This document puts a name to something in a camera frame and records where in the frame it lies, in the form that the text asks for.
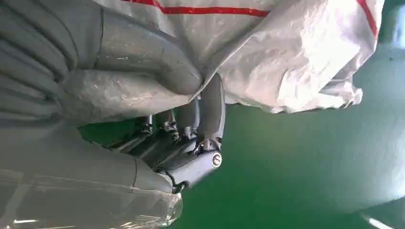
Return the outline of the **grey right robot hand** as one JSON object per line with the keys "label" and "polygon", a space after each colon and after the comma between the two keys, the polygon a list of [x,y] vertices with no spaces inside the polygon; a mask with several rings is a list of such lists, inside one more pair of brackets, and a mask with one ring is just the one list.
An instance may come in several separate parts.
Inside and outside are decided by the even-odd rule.
{"label": "grey right robot hand", "polygon": [[154,229],[222,163],[220,75],[94,0],[0,3],[0,226]]}

